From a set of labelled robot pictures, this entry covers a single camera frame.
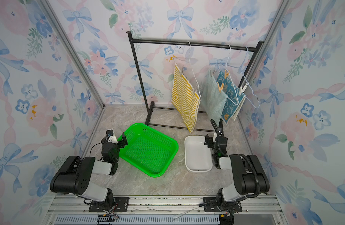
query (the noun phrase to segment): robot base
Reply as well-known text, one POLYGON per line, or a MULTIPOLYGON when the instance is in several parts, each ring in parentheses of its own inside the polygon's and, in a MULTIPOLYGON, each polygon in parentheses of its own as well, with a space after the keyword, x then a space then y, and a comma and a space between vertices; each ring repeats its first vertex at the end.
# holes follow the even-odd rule
POLYGON ((128 197, 114 197, 112 195, 112 190, 108 188, 107 196, 105 201, 96 202, 95 204, 90 205, 89 212, 126 212, 129 205, 128 197))
POLYGON ((233 206, 233 214, 236 212, 242 212, 241 204, 236 204, 236 202, 226 202, 223 199, 222 195, 222 188, 219 189, 219 192, 216 194, 215 197, 204 197, 203 202, 209 204, 204 206, 204 211, 205 212, 222 212, 222 211, 229 211, 231 209, 231 206, 233 206))

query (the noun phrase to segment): wall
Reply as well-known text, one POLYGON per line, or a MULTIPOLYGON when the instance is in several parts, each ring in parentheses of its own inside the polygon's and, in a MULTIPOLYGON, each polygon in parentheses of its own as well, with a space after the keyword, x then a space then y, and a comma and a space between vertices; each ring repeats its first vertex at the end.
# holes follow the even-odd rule
MULTIPOLYGON (((255 47, 265 39, 280 4, 280 0, 49 2, 107 104, 143 104, 126 31, 134 38, 255 47)), ((136 44, 135 49, 148 101, 157 104, 171 104, 174 62, 195 86, 191 68, 202 82, 208 68, 223 68, 229 54, 233 66, 240 66, 245 56, 245 52, 207 47, 136 44)), ((241 72, 229 65, 234 82, 239 83, 241 72)))
POLYGON ((0 224, 40 224, 100 107, 35 1, 0 0, 0 224))
POLYGON ((345 1, 293 0, 252 86, 239 115, 289 224, 345 224, 345 1))

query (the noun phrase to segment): blue patterned towel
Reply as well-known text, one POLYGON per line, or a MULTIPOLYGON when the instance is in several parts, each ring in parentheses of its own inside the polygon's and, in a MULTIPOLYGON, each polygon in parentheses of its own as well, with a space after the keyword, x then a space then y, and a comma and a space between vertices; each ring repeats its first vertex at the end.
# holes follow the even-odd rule
POLYGON ((220 86, 222 83, 224 84, 223 91, 235 103, 233 104, 230 99, 226 100, 221 118, 227 124, 230 118, 233 118, 233 120, 235 121, 246 97, 242 88, 238 88, 233 82, 231 82, 229 77, 225 77, 225 71, 220 71, 218 75, 218 83, 220 86))

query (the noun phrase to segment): orange clothespin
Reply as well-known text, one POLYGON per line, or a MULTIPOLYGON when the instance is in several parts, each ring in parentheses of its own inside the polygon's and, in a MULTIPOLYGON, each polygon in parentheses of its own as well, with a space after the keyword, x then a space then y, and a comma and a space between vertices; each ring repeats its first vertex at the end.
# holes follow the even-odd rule
POLYGON ((224 79, 226 79, 228 76, 229 76, 229 72, 225 70, 224 79))
POLYGON ((219 89, 219 92, 221 93, 221 90, 224 88, 224 83, 221 84, 221 87, 219 85, 219 82, 216 82, 218 84, 218 89, 219 89))

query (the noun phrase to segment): black metal rod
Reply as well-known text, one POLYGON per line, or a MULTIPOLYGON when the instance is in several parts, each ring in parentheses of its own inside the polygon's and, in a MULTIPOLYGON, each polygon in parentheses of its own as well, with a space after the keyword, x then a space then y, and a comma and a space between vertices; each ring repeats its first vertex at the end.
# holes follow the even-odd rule
MULTIPOLYGON (((251 59, 250 59, 250 61, 249 61, 249 64, 247 65, 246 70, 245 70, 245 72, 244 72, 244 76, 245 76, 245 77, 247 76, 247 73, 249 72, 250 67, 252 66, 252 63, 254 62, 254 60, 255 60, 255 58, 256 58, 256 55, 257 55, 258 52, 260 51, 260 48, 261 48, 261 46, 263 45, 263 43, 264 43, 263 41, 259 41, 258 44, 256 45, 257 51, 254 52, 254 53, 252 54, 252 56, 251 56, 251 59)), ((245 79, 244 79, 244 76, 241 78, 238 88, 240 88, 240 87, 242 86, 242 83, 243 83, 244 80, 245 80, 245 79)))
POLYGON ((126 33, 127 33, 127 36, 129 37, 129 42, 130 42, 130 45, 131 45, 131 51, 133 52, 134 61, 135 61, 135 65, 136 65, 136 70, 138 71, 140 86, 141 86, 141 90, 143 92, 146 110, 149 113, 148 100, 146 99, 145 89, 144 89, 144 85, 143 85, 143 79, 141 77, 140 68, 139 68, 138 57, 136 57, 135 47, 134 47, 134 43, 133 43, 133 36, 132 36, 130 31, 127 31, 126 33))
POLYGON ((148 112, 148 116, 146 117, 145 125, 149 125, 149 123, 150 123, 151 116, 152 116, 152 111, 154 109, 154 106, 155 106, 155 102, 152 101, 151 104, 150 104, 150 109, 149 109, 149 112, 148 112))
MULTIPOLYGON (((162 41, 162 40, 145 40, 145 39, 132 39, 132 43, 148 43, 148 44, 162 44, 162 45, 191 45, 191 46, 201 46, 201 47, 217 47, 220 49, 234 49, 234 50, 243 50, 246 51, 245 47, 235 46, 235 45, 220 45, 213 43, 201 43, 201 42, 190 42, 187 41, 162 41)), ((248 47, 249 52, 257 52, 256 47, 248 47)))
MULTIPOLYGON (((169 125, 162 125, 162 124, 149 124, 149 125, 150 126, 164 127, 164 128, 176 128, 176 129, 187 130, 186 127, 177 127, 177 126, 169 126, 169 125)), ((214 130, 206 130, 206 129, 198 129, 198 128, 194 128, 194 131, 215 132, 214 130)))
POLYGON ((168 107, 160 107, 154 106, 155 109, 163 109, 163 110, 177 110, 176 108, 168 108, 168 107))

